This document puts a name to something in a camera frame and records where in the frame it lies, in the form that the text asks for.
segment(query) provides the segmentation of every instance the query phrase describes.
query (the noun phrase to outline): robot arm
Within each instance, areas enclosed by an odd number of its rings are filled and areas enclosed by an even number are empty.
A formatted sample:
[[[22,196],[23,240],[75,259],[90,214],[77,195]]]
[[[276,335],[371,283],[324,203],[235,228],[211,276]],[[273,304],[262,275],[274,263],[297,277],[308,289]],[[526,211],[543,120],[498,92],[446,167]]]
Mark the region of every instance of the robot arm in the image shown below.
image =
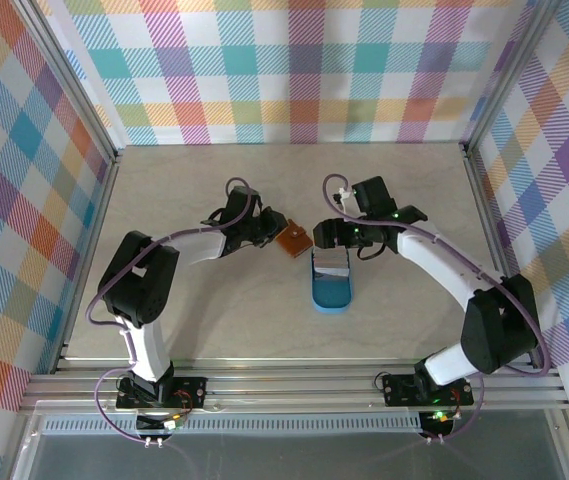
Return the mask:
[[[175,273],[203,260],[230,255],[246,242],[264,247],[288,225],[281,213],[270,207],[262,208],[258,192],[252,190],[250,193],[248,213],[239,222],[217,231],[178,236],[158,246],[104,295],[108,311],[130,334],[127,347],[130,357],[135,360],[130,383],[148,403],[163,405],[174,390],[173,364],[164,346],[158,317],[166,306]],[[228,196],[226,207],[216,210],[202,223],[224,225],[242,213],[247,201],[245,187],[235,187]],[[259,213],[254,215],[256,207]],[[152,241],[140,232],[129,232],[104,273],[99,288]]]
[[[381,177],[355,184],[348,191],[340,189],[334,199],[351,217],[415,224],[443,238],[417,208],[398,209]],[[420,266],[460,304],[465,312],[460,342],[415,365],[414,382],[424,401],[473,373],[490,374],[537,346],[524,318],[493,285],[477,278],[453,254],[423,235],[399,227],[359,225],[342,218],[320,222],[313,235],[320,248],[358,248],[358,257],[363,248],[381,244],[381,250],[388,248]],[[483,272],[500,282],[537,321],[528,280],[521,275],[506,279],[488,268]]]

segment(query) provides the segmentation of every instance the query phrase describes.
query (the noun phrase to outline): plaid fabric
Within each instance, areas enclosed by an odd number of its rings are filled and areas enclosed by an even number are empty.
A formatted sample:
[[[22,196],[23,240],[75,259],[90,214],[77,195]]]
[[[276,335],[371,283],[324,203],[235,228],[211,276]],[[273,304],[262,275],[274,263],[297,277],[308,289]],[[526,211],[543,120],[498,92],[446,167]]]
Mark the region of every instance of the plaid fabric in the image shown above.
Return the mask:
[[[512,267],[533,282],[569,394],[569,1],[480,151],[501,242]]]
[[[46,365],[101,191],[99,154],[9,0],[0,0],[0,466]]]
[[[506,46],[504,47],[504,50],[502,51],[499,60],[495,64],[495,67],[491,72],[491,76],[489,77],[489,80],[486,83],[484,90],[482,91],[482,95],[480,96],[477,104],[475,105],[475,109],[473,110],[471,119],[468,122],[468,125],[466,126],[466,129],[464,130],[464,133],[462,135],[461,138],[462,143],[466,143],[469,141],[471,134],[473,133],[473,129],[477,125],[478,119],[482,116],[482,113],[484,113],[484,107],[486,106],[486,102],[491,97],[491,95],[495,91],[495,87],[500,81],[500,77],[502,75],[504,66],[509,62],[511,54],[515,52],[515,50],[520,46],[519,42],[522,39],[522,35],[524,34],[526,27],[528,26],[528,23],[531,19],[531,15],[533,14],[533,11],[535,10],[535,6],[537,5],[537,3],[538,3],[537,0],[527,0],[526,6],[524,7],[524,10],[520,15],[520,18],[518,19],[515,28],[511,32],[508,42],[506,42]]]
[[[108,128],[138,145],[459,140],[483,106],[470,92],[499,74],[534,3],[486,65],[522,2],[68,0],[62,25],[40,0]]]

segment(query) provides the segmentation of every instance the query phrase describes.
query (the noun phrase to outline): brown sponge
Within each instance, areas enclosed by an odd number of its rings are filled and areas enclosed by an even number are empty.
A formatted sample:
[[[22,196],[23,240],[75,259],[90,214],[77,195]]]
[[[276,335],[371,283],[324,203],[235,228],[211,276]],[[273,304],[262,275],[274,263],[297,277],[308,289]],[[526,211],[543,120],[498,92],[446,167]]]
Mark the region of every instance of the brown sponge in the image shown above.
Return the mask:
[[[275,237],[275,240],[293,258],[298,257],[313,246],[313,241],[306,234],[306,230],[290,218],[288,219],[288,227],[282,230]]]

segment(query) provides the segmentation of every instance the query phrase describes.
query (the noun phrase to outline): cable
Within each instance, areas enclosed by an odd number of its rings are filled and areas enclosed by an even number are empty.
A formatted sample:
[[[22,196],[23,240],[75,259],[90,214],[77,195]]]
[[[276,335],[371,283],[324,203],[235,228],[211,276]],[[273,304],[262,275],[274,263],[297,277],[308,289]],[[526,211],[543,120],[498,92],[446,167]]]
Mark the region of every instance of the cable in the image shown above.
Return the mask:
[[[455,408],[455,413],[453,414],[453,416],[455,416],[457,414],[459,414],[461,416],[462,415],[462,412],[461,412],[462,409],[460,407],[460,403],[461,403],[460,393],[454,388],[451,388],[451,393],[455,397],[455,403],[457,404],[457,406]]]
[[[366,260],[373,260],[374,258],[379,257],[382,253],[384,253],[384,250],[386,250],[386,245],[382,244],[382,247],[375,253],[372,253],[370,255],[367,255],[366,257],[362,257],[360,256],[362,254],[362,250],[364,250],[364,247],[360,247],[357,249],[357,258],[359,258],[362,261],[366,261]]]
[[[185,412],[188,415],[189,413],[191,413],[193,411],[193,397],[191,397],[191,394],[188,393],[186,390],[178,390],[176,393],[182,399],[182,407],[184,406],[184,397],[188,398],[188,402],[189,402],[190,407],[188,409],[188,412]]]
[[[426,238],[427,240],[433,242],[434,244],[437,244],[440,247],[442,247],[446,252],[448,252],[450,255],[452,255],[453,258],[458,260],[462,265],[464,265],[471,272],[473,272],[474,275],[476,275],[478,278],[488,282],[491,286],[495,287],[502,295],[504,295],[504,297],[517,309],[517,311],[520,313],[520,315],[522,315],[522,318],[524,318],[524,320],[526,321],[526,323],[528,324],[530,329],[533,331],[535,338],[537,339],[537,342],[540,346],[540,349],[542,350],[542,368],[537,372],[525,372],[525,371],[520,370],[518,368],[511,367],[510,365],[506,365],[505,368],[507,368],[511,371],[514,371],[514,372],[516,372],[522,376],[525,376],[525,377],[543,377],[548,373],[548,371],[551,369],[551,355],[550,355],[550,352],[548,350],[548,346],[546,345],[546,341],[544,340],[544,337],[542,336],[542,332],[541,332],[540,328],[538,327],[537,323],[535,322],[535,320],[533,319],[533,317],[531,316],[531,314],[524,308],[524,306],[515,297],[515,295],[513,295],[506,288],[504,288],[493,277],[484,273],[480,267],[478,267],[472,261],[470,261],[468,258],[466,258],[464,256],[464,254],[462,254],[454,246],[452,246],[451,244],[449,244],[445,240],[443,240],[439,235],[435,235],[435,234],[429,232],[428,230],[424,230],[423,228],[420,228],[420,227],[417,227],[415,225],[408,224],[408,223],[396,222],[393,220],[364,220],[361,218],[351,217],[350,215],[344,213],[339,208],[337,208],[337,206],[335,206],[333,204],[333,202],[331,201],[331,198],[328,194],[328,190],[327,190],[328,182],[334,178],[338,178],[343,182],[343,184],[344,184],[343,188],[344,189],[348,188],[348,186],[349,186],[348,179],[344,175],[340,175],[338,173],[331,173],[324,178],[324,182],[322,183],[322,194],[324,196],[324,201],[326,202],[328,207],[331,210],[333,210],[335,213],[337,213],[340,217],[342,217],[342,218],[344,218],[350,222],[358,223],[360,225],[369,225],[369,226],[373,226],[373,227],[396,227],[396,228],[403,228],[403,229],[408,230],[408,231],[413,232],[413,233],[417,233],[418,235],[421,235],[422,237]],[[468,421],[466,421],[464,423],[464,425],[462,425],[462,427],[460,427],[459,430],[451,432],[449,435],[447,435],[446,436],[447,439],[455,438],[456,436],[458,436],[458,435],[462,434],[463,432],[465,432],[466,430],[468,430],[470,428],[470,426],[473,424],[473,422],[475,422],[475,420],[479,416],[480,409],[482,408],[482,403],[484,402],[484,380],[483,380],[481,375],[478,378],[480,380],[479,399],[477,401],[477,406],[473,410],[473,414],[471,415],[471,418]]]
[[[380,378],[382,375],[390,375],[390,373],[380,372],[377,375],[375,375],[375,378],[373,379],[373,387],[376,388],[380,393],[384,393],[384,389],[377,386],[377,379]]]
[[[125,438],[128,438],[129,440],[133,440],[137,443],[143,443],[143,444],[147,444],[147,442],[148,442],[148,438],[147,438],[147,440],[142,440],[141,438],[138,438],[134,435],[131,435],[130,433],[126,432],[125,430],[122,430],[121,428],[119,428],[115,424],[115,422],[113,422],[110,418],[108,418],[108,415],[106,415],[106,412],[104,412],[104,409],[100,405],[99,388],[100,388],[100,385],[102,384],[102,382],[106,379],[106,377],[112,376],[116,373],[119,375],[123,375],[123,374],[133,370],[133,368],[135,368],[135,365],[137,364],[137,352],[135,351],[135,345],[133,344],[131,332],[129,331],[128,327],[124,323],[120,323],[120,322],[116,322],[116,321],[98,321],[98,320],[95,320],[92,317],[93,310],[95,309],[95,306],[97,305],[97,303],[104,297],[104,295],[111,288],[113,288],[113,286],[117,282],[119,282],[122,279],[122,277],[124,277],[124,275],[126,275],[128,272],[130,272],[133,269],[133,267],[140,262],[140,260],[142,260],[149,253],[151,253],[156,247],[158,247],[164,243],[170,242],[171,240],[174,240],[174,239],[181,237],[181,236],[184,236],[184,235],[191,235],[191,234],[196,234],[196,233],[213,232],[213,231],[217,231],[217,230],[222,230],[222,229],[228,228],[232,225],[235,225],[237,222],[242,220],[244,218],[244,216],[248,213],[248,211],[251,207],[251,196],[252,196],[251,188],[249,187],[248,182],[246,180],[244,180],[243,178],[232,177],[226,182],[226,186],[224,187],[227,195],[230,195],[229,186],[231,185],[231,183],[233,183],[235,181],[242,183],[244,185],[244,187],[246,187],[246,190],[247,190],[246,205],[244,206],[244,209],[242,210],[242,212],[237,217],[235,217],[233,220],[231,220],[230,222],[227,222],[223,225],[180,230],[178,232],[174,232],[174,233],[171,233],[169,235],[166,235],[165,237],[162,237],[159,240],[155,240],[148,247],[144,248],[140,253],[138,253],[135,256],[135,258],[133,258],[133,260],[131,260],[124,268],[122,268],[122,270],[120,270],[117,274],[115,274],[113,276],[113,278],[111,278],[108,282],[106,282],[106,284],[102,288],[99,289],[99,291],[97,292],[95,297],[93,297],[91,302],[88,304],[88,307],[86,308],[85,318],[91,324],[97,325],[97,326],[111,326],[111,327],[119,328],[120,332],[124,336],[124,340],[126,341],[126,344],[128,346],[129,352],[130,352],[130,356],[131,356],[130,363],[131,363],[131,365],[128,368],[114,368],[114,369],[111,369],[111,370],[107,371],[106,373],[102,374],[102,376],[99,378],[99,380],[95,384],[95,389],[93,391],[93,399],[95,400],[95,405],[97,406],[97,409],[98,409],[100,415],[102,416],[102,418],[104,419],[104,421],[106,421],[106,423],[108,423],[117,433],[119,433],[120,435],[122,435]],[[162,445],[162,443],[158,442],[157,440],[151,441],[150,443],[154,444],[154,445]]]

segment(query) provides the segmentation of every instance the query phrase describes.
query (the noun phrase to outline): black bracket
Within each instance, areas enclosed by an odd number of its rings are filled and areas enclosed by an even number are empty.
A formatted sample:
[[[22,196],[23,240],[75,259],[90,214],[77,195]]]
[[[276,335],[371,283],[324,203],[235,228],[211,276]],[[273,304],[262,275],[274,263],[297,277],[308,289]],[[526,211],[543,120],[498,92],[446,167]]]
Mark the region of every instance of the black bracket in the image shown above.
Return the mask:
[[[415,385],[414,375],[391,375],[381,377],[384,403],[387,407],[460,407],[473,405],[471,385],[464,379],[431,392],[423,398]]]
[[[445,437],[451,434],[455,426],[455,421],[452,418],[441,421],[433,415],[433,412],[420,412],[419,415],[420,425],[422,426],[420,435],[424,438],[433,438],[433,436],[437,437],[439,435]]]
[[[172,394],[162,403],[161,408],[187,410],[203,408],[207,381],[206,377],[173,377],[172,384],[169,387]],[[117,389],[119,393],[115,402],[115,408],[158,408],[156,402],[152,402],[150,399],[146,401],[139,395],[139,389],[133,387],[129,377],[122,378],[117,385]]]

